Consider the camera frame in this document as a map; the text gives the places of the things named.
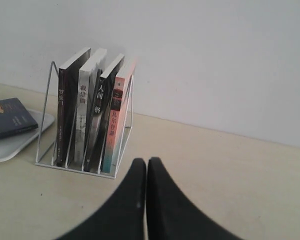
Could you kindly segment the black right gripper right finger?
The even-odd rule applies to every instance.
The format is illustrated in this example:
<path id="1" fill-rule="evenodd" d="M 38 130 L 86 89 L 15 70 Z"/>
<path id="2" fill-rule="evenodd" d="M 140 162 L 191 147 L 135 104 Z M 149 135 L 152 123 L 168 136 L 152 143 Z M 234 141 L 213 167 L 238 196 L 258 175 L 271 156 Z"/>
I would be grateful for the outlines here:
<path id="1" fill-rule="evenodd" d="M 241 239 L 193 204 L 159 157 L 148 161 L 146 221 L 149 240 Z"/>

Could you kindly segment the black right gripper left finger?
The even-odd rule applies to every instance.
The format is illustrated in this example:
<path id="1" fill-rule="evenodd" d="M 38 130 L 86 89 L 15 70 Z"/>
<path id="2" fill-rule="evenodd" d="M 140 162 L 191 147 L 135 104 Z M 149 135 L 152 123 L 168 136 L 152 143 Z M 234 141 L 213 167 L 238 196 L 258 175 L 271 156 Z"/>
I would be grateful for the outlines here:
<path id="1" fill-rule="evenodd" d="M 113 194 L 58 240 L 143 240 L 147 167 L 135 158 Z"/>

